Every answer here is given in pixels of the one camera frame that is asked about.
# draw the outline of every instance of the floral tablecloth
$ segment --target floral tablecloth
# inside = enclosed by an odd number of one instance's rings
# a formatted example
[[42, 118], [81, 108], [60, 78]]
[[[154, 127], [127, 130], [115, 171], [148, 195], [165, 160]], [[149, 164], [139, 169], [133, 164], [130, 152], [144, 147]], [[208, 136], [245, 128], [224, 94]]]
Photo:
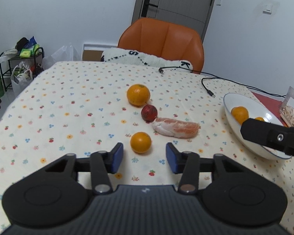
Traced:
[[[166, 163], [167, 142], [205, 158], [223, 153], [284, 189], [289, 203], [281, 224], [292, 232], [294, 158], [268, 161], [246, 150], [227, 123], [223, 96], [236, 92], [257, 99], [243, 86], [207, 80], [216, 95], [212, 98], [203, 90], [201, 78], [174, 70], [160, 74], [157, 68], [100, 62], [58, 62], [41, 73], [0, 121], [0, 233], [9, 225], [2, 194], [13, 182], [66, 153], [87, 157], [98, 150], [109, 151], [117, 142], [124, 144], [124, 157], [118, 173], [110, 176], [114, 186], [178, 185], [181, 176], [173, 175]], [[137, 83], [150, 89], [150, 103], [157, 107], [159, 117], [198, 122], [198, 136], [177, 139], [154, 132], [142, 120], [141, 109], [127, 101], [127, 89]], [[152, 149], [144, 155], [131, 150], [130, 138], [136, 132], [151, 136]], [[89, 174], [80, 174], [79, 182], [90, 188]], [[201, 174], [200, 187], [210, 182], [210, 174]]]

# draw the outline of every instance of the chair backrest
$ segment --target chair backrest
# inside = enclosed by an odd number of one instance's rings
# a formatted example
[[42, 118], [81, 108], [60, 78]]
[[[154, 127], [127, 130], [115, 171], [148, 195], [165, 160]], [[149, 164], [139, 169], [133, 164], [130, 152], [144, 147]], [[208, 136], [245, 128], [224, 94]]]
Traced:
[[166, 60], [188, 60], [201, 71], [204, 50], [198, 33], [185, 26], [152, 18], [135, 21], [120, 37], [118, 48], [134, 49]]

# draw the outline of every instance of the orange fruit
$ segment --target orange fruit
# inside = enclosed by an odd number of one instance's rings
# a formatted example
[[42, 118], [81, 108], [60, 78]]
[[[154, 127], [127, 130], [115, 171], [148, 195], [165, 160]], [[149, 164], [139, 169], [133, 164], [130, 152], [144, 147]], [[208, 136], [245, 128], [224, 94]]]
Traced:
[[259, 120], [259, 121], [265, 121], [262, 117], [256, 117], [255, 120]]
[[127, 99], [133, 106], [143, 106], [150, 99], [149, 89], [141, 84], [135, 84], [129, 87], [126, 92]]
[[131, 137], [131, 148], [136, 153], [145, 153], [151, 146], [151, 138], [146, 132], [137, 132]]
[[249, 114], [248, 114], [248, 110], [243, 107], [243, 106], [239, 106], [239, 107], [234, 107], [231, 110], [231, 114], [232, 116], [234, 116], [235, 120], [242, 125], [242, 123], [244, 121], [246, 121], [247, 119], [249, 119]]

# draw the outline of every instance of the red fruit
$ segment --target red fruit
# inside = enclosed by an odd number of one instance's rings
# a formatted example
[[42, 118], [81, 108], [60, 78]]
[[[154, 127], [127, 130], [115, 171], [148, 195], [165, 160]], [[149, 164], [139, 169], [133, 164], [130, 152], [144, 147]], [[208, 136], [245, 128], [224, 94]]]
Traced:
[[140, 114], [142, 115], [142, 118], [144, 121], [152, 122], [158, 116], [158, 111], [155, 106], [147, 104], [142, 108], [142, 111]]

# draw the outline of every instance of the wall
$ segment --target wall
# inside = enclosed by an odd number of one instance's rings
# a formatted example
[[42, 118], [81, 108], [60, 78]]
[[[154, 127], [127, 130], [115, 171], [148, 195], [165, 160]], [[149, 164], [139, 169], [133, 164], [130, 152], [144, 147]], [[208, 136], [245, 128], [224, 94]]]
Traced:
[[72, 42], [117, 45], [135, 0], [0, 0], [0, 53], [35, 36], [46, 55]]
[[[271, 15], [262, 13], [268, 2]], [[294, 87], [294, 0], [222, 0], [204, 50], [203, 71], [286, 94]]]

